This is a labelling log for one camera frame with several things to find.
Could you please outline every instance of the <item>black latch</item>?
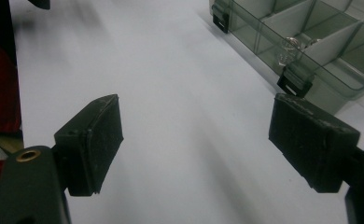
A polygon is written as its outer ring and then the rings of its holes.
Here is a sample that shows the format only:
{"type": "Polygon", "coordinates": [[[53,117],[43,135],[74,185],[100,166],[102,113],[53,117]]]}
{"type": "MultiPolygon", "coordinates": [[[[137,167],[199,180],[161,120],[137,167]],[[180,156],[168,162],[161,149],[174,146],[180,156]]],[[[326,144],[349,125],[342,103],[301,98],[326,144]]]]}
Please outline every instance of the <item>black latch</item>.
{"type": "Polygon", "coordinates": [[[291,63],[284,67],[284,71],[278,79],[277,85],[291,95],[304,97],[313,86],[314,75],[303,65],[291,63]]]}
{"type": "Polygon", "coordinates": [[[212,5],[213,23],[219,27],[223,33],[227,34],[229,31],[229,13],[227,12],[228,6],[222,1],[216,1],[212,5]]]}

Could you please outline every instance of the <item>plastic organizer box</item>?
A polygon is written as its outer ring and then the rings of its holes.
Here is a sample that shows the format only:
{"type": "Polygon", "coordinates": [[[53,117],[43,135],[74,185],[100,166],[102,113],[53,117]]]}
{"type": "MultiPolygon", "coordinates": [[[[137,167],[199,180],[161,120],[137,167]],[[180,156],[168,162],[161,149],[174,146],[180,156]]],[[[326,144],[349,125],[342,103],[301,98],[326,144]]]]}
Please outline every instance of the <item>plastic organizer box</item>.
{"type": "Polygon", "coordinates": [[[364,94],[364,0],[212,0],[214,23],[334,114],[364,94]]]}

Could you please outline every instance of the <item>screw hole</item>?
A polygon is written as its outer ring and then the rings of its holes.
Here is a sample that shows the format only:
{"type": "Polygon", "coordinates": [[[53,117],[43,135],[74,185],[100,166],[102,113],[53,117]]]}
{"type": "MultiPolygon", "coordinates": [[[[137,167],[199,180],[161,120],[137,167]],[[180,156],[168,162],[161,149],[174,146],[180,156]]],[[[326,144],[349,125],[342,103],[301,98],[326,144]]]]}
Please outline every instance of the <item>screw hole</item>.
{"type": "Polygon", "coordinates": [[[37,158],[40,155],[40,151],[38,150],[28,150],[25,152],[22,152],[17,158],[16,161],[18,162],[26,162],[31,161],[37,158]]]}

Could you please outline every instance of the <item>white surface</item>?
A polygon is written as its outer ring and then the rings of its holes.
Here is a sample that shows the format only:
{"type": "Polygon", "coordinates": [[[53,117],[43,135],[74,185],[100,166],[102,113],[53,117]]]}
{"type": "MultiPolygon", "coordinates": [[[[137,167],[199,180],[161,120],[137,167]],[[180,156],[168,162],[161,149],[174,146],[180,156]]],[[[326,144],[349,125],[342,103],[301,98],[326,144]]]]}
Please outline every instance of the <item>white surface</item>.
{"type": "MultiPolygon", "coordinates": [[[[25,146],[111,93],[125,138],[101,194],[68,197],[74,223],[346,223],[345,186],[315,193],[268,140],[272,77],[208,0],[51,3],[11,1],[25,146]]],[[[362,106],[340,117],[364,132],[362,106]]]]}

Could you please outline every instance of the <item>small metal part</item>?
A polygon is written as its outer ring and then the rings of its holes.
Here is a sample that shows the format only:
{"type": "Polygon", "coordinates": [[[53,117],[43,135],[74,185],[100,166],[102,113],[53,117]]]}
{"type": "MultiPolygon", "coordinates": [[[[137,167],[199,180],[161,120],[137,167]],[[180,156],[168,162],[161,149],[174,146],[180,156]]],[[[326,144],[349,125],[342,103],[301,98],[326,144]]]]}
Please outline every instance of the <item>small metal part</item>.
{"type": "Polygon", "coordinates": [[[321,39],[311,39],[304,48],[307,49],[307,48],[311,47],[312,45],[318,43],[320,40],[321,39]]]}
{"type": "Polygon", "coordinates": [[[294,37],[286,37],[280,43],[280,52],[277,53],[278,65],[287,66],[295,61],[301,48],[301,42],[294,37]]]}
{"type": "Polygon", "coordinates": [[[27,162],[32,161],[36,159],[38,156],[40,156],[40,151],[36,149],[31,149],[22,152],[17,158],[16,161],[18,162],[27,162]]]}

